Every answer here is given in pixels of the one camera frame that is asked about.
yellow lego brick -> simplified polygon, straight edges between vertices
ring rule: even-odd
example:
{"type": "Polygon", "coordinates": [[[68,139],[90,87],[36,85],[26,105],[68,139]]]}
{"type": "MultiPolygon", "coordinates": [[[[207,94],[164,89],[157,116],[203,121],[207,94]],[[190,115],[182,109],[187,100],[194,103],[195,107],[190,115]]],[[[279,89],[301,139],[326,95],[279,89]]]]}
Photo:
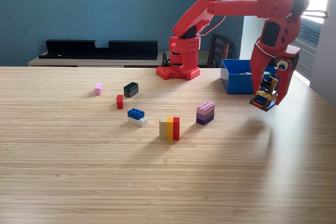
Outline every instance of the yellow lego brick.
{"type": "Polygon", "coordinates": [[[174,118],[167,118],[167,140],[173,140],[173,121],[174,118]]]}
{"type": "Polygon", "coordinates": [[[167,140],[167,118],[160,118],[159,134],[161,140],[167,140]]]}

white wall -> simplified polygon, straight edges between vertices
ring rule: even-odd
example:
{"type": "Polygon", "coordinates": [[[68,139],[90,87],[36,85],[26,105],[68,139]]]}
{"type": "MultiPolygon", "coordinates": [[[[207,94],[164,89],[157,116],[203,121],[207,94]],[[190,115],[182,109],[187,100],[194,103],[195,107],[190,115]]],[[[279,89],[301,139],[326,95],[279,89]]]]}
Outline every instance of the white wall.
{"type": "Polygon", "coordinates": [[[244,18],[243,36],[241,38],[240,59],[251,58],[254,43],[260,37],[265,19],[246,16],[244,18]]]}
{"type": "Polygon", "coordinates": [[[324,20],[314,68],[310,81],[310,87],[330,104],[336,105],[336,0],[328,0],[327,12],[329,18],[324,20]]]}

white lego brick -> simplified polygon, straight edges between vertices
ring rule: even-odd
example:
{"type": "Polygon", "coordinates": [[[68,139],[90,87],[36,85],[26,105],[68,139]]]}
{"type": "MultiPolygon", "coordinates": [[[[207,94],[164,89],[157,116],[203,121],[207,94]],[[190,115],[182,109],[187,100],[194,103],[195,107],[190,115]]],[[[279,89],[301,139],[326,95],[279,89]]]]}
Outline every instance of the white lego brick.
{"type": "Polygon", "coordinates": [[[146,118],[146,117],[144,117],[142,119],[139,119],[139,120],[136,120],[134,118],[128,118],[128,121],[130,123],[134,123],[134,124],[136,124],[137,126],[140,126],[140,127],[145,127],[148,124],[148,118],[146,118]]]}

pink lego brick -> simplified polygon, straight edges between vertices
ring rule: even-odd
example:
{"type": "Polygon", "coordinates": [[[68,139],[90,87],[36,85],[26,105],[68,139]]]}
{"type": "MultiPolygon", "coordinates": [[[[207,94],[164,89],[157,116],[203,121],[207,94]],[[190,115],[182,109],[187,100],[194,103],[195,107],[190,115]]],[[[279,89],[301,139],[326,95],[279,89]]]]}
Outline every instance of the pink lego brick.
{"type": "Polygon", "coordinates": [[[94,92],[95,92],[96,95],[100,95],[101,92],[103,91],[103,83],[98,82],[98,83],[96,84],[94,90],[95,90],[94,92]]]}
{"type": "Polygon", "coordinates": [[[206,115],[213,110],[215,110],[215,104],[213,102],[205,102],[197,107],[196,113],[206,115]]]}

blue wall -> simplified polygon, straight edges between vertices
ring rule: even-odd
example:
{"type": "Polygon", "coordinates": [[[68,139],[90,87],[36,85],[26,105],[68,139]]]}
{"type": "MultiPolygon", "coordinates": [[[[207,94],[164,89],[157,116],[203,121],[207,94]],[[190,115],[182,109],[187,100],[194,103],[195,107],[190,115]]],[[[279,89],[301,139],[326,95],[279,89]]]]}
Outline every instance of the blue wall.
{"type": "MultiPolygon", "coordinates": [[[[26,66],[47,39],[158,40],[168,49],[172,28],[196,0],[0,0],[0,65],[26,66]]],[[[224,22],[216,33],[240,49],[243,21],[224,22]]],[[[208,50],[211,35],[202,38],[208,50]]]]}

